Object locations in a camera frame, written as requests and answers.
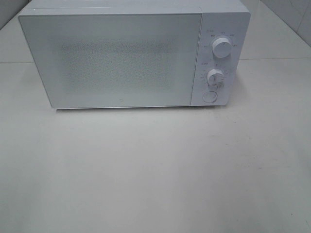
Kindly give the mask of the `round door release button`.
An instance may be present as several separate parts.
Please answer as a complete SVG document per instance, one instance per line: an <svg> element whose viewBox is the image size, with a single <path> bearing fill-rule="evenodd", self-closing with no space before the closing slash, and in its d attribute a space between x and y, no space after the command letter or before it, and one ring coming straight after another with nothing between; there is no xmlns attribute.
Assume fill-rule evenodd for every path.
<svg viewBox="0 0 311 233"><path fill-rule="evenodd" d="M217 100L217 93L215 91L208 91L203 95L203 101L205 103L214 103Z"/></svg>

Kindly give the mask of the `white timer knob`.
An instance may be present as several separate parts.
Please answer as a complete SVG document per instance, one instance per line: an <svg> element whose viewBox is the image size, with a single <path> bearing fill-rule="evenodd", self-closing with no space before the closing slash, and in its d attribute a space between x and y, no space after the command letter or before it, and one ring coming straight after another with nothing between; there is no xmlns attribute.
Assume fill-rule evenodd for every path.
<svg viewBox="0 0 311 233"><path fill-rule="evenodd" d="M217 87L225 79L225 74L220 69L212 69L207 73L207 83L211 87Z"/></svg>

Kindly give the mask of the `white microwave door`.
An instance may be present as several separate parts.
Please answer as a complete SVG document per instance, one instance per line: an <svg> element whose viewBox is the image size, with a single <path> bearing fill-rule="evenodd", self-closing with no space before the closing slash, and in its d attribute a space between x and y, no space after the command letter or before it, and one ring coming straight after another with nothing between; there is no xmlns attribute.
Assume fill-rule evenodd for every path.
<svg viewBox="0 0 311 233"><path fill-rule="evenodd" d="M200 14L19 20L55 109L190 105Z"/></svg>

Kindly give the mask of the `white microwave oven body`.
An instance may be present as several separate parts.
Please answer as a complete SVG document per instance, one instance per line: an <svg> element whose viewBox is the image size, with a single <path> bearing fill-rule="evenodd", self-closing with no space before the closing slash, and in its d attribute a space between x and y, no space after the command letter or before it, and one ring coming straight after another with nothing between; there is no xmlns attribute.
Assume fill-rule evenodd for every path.
<svg viewBox="0 0 311 233"><path fill-rule="evenodd" d="M251 18L248 9L238 0L33 0L21 10L18 19L21 16L177 14L201 15L192 94L188 106L226 105ZM212 52L211 44L219 36L228 36L232 42L231 54L226 58L217 58ZM211 87L207 83L207 73L212 69L220 69L225 74L224 81L217 87ZM203 95L208 91L217 93L214 103L203 101Z"/></svg>

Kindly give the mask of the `upper white power knob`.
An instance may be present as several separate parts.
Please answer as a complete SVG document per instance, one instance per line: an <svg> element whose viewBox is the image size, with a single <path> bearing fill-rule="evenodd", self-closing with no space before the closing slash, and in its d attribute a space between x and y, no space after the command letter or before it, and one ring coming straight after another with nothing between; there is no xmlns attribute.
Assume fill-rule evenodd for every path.
<svg viewBox="0 0 311 233"><path fill-rule="evenodd" d="M217 58L226 58L232 51L232 42L228 36L217 37L211 46L213 55Z"/></svg>

